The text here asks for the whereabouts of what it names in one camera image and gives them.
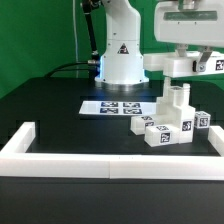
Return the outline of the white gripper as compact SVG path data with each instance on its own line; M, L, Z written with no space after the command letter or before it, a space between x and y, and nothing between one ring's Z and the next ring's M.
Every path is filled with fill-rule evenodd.
M224 47L224 0L159 1L154 13L154 35L157 41L179 43L175 52L187 56L188 45L198 45L196 71L204 72L213 49Z

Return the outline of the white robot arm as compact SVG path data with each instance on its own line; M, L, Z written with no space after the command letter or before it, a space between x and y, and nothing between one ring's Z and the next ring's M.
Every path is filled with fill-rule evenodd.
M99 62L98 85L110 87L147 83L148 71L172 78L224 73L224 0L158 0L154 36L173 43L171 53L140 53L141 17L129 0L82 0L88 24L91 12L104 7L107 22L106 51L97 52L93 28L89 36L93 58Z

